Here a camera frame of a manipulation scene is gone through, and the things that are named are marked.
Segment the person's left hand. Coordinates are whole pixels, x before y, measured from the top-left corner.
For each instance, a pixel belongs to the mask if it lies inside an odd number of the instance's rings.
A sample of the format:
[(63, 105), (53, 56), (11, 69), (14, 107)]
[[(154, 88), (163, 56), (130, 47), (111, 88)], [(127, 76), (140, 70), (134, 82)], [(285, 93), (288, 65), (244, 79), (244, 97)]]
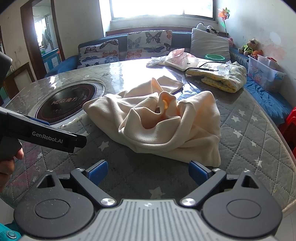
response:
[(16, 155), (11, 160), (1, 161), (0, 164), (0, 191), (2, 192), (7, 182), (10, 180), (12, 173), (15, 170), (15, 160), (21, 160), (24, 157), (23, 149), (20, 148)]

